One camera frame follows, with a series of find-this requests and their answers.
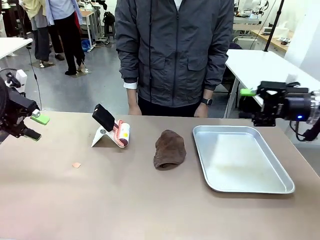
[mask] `white shirt cuff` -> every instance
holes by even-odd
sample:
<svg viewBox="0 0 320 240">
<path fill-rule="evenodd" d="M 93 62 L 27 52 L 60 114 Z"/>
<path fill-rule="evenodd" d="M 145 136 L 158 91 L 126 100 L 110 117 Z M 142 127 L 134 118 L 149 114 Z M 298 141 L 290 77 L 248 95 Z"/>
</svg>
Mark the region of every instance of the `white shirt cuff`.
<svg viewBox="0 0 320 240">
<path fill-rule="evenodd" d="M 126 88 L 126 89 L 137 89 L 138 88 L 138 84 L 136 82 L 133 82 L 133 83 L 125 82 L 123 84 L 123 87 Z"/>
</svg>

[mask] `aluminum tray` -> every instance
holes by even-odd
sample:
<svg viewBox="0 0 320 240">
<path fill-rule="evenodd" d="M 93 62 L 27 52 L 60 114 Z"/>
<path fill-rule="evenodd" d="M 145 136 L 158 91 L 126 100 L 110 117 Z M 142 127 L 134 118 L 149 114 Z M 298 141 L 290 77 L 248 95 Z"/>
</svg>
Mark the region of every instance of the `aluminum tray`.
<svg viewBox="0 0 320 240">
<path fill-rule="evenodd" d="M 207 184 L 218 192 L 291 194 L 295 184 L 261 134 L 248 126 L 196 126 Z"/>
</svg>

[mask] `brown cloth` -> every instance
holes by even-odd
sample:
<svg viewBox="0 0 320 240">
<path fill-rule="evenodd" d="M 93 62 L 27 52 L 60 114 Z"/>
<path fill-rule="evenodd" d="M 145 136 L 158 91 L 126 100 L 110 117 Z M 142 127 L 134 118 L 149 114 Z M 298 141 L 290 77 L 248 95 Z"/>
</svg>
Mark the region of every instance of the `brown cloth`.
<svg viewBox="0 0 320 240">
<path fill-rule="evenodd" d="M 157 170 L 169 170 L 185 161 L 187 152 L 182 136 L 171 130 L 165 130 L 155 143 L 154 167 Z"/>
</svg>

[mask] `hand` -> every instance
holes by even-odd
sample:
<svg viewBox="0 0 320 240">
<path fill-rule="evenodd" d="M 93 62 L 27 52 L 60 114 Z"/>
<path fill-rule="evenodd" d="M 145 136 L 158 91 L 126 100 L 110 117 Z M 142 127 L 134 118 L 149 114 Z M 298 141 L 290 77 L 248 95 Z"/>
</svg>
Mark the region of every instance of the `hand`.
<svg viewBox="0 0 320 240">
<path fill-rule="evenodd" d="M 129 106 L 129 115 L 135 115 L 135 116 L 141 116 L 141 110 L 138 104 L 135 104 L 133 106 Z"/>
<path fill-rule="evenodd" d="M 200 103 L 194 113 L 195 118 L 207 118 L 208 117 L 208 106 L 204 103 Z"/>
</svg>

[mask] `desk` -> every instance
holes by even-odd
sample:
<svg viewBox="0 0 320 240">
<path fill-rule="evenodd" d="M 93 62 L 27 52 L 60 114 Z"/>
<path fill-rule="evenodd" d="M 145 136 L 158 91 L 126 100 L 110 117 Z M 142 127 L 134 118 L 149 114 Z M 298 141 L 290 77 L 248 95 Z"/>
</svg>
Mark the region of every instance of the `desk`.
<svg viewBox="0 0 320 240">
<path fill-rule="evenodd" d="M 269 39 L 268 35 L 262 35 L 261 33 L 259 33 L 259 29 L 256 30 L 251 30 L 251 33 L 256 37 L 258 40 L 262 40 L 262 42 L 264 44 L 262 44 L 262 46 L 260 47 L 260 49 L 255 49 L 255 50 L 264 50 L 266 43 Z M 294 37 L 294 32 L 289 31 L 288 33 L 288 38 L 292 39 Z M 282 52 L 284 55 L 286 54 L 287 50 L 288 50 L 288 46 L 286 45 L 282 45 L 280 41 L 277 41 L 278 37 L 273 37 L 271 40 L 270 45 L 273 46 L 276 50 L 279 50 L 280 52 Z"/>
<path fill-rule="evenodd" d="M 233 24 L 234 31 L 259 31 L 261 28 L 260 25 L 250 25 L 250 24 Z"/>
<path fill-rule="evenodd" d="M 22 37 L 0 37 L 0 59 L 8 54 L 32 43 L 32 38 L 24 39 Z"/>
<path fill-rule="evenodd" d="M 257 129 L 294 181 L 292 195 L 218 193 L 206 185 L 192 129 L 248 120 L 121 116 L 131 132 L 120 149 L 107 137 L 90 147 L 99 126 L 91 114 L 45 114 L 47 126 L 26 121 L 40 141 L 10 136 L 0 145 L 2 238 L 319 239 L 320 178 L 277 127 Z M 155 142 L 166 129 L 184 138 L 186 159 L 158 171 Z"/>
<path fill-rule="evenodd" d="M 288 74 L 295 74 L 297 75 L 296 80 L 301 83 L 302 88 L 309 88 L 310 91 L 320 89 L 318 80 L 272 51 L 230 49 L 227 54 L 229 58 L 226 65 L 235 75 L 235 81 L 228 108 L 224 114 L 225 118 L 229 117 L 239 82 L 245 88 L 257 89 L 261 81 L 286 82 Z M 263 100 L 260 97 L 255 96 L 254 98 L 260 106 L 263 105 Z"/>
<path fill-rule="evenodd" d="M 92 51 L 92 49 L 94 49 L 95 46 L 96 46 L 96 43 L 94 43 L 94 41 L 93 41 L 93 39 L 96 39 L 94 28 L 95 28 L 95 26 L 97 26 L 97 24 L 95 24 L 95 22 L 96 22 L 96 18 L 94 17 L 95 16 L 95 12 L 94 11 L 82 10 L 82 9 L 80 9 L 80 11 L 81 11 L 82 19 L 85 20 L 86 29 L 88 31 L 90 49 L 87 52 L 90 53 Z"/>
<path fill-rule="evenodd" d="M 259 19 L 252 19 L 249 17 L 233 17 L 234 24 L 259 24 L 261 21 Z"/>
</svg>

